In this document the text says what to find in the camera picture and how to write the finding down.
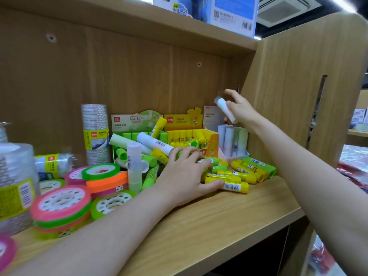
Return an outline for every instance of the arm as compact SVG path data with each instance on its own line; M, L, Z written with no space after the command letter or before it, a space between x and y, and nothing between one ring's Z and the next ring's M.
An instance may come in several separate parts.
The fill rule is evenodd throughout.
M234 116L264 143L288 187L330 253L348 275L368 271L367 195L257 113L233 90Z
M12 272L16 275L115 276L153 227L174 207L220 188L224 182L200 184L202 172L212 168L195 147L175 148L154 186L105 217L66 237Z

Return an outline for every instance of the forearm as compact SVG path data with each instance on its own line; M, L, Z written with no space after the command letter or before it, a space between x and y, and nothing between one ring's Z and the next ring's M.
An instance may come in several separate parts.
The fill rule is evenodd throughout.
M368 271L366 194L268 120L254 130L329 251L346 272L363 275Z
M151 187L66 237L12 275L115 276L146 235L172 209Z

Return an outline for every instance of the ceiling air vent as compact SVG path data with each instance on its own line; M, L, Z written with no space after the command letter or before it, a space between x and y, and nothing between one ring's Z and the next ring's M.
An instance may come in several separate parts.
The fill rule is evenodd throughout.
M320 6L315 0L262 0L257 22L272 27Z

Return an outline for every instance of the wooden shelf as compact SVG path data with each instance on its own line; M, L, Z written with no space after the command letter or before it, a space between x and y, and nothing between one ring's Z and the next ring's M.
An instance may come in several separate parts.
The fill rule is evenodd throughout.
M219 191L168 214L120 275L200 276L303 215L278 176L251 185L248 195ZM9 269L59 241L35 240L31 229L14 237L19 250Z
M0 6L227 57L257 48L257 40L137 0L0 0Z
M357 135L368 138L368 132L362 132L357 130L349 130L348 135Z

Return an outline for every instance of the wooden back panel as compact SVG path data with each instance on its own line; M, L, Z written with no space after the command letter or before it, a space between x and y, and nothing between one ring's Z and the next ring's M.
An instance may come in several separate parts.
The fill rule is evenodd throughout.
M106 104L109 118L186 113L245 79L229 78L229 58L12 9L0 8L0 34L0 120L36 154L84 158L83 103Z
M305 146L327 75L310 151L336 166L368 64L367 32L361 16L335 13L261 40L242 96ZM272 162L255 135L249 136L248 151Z

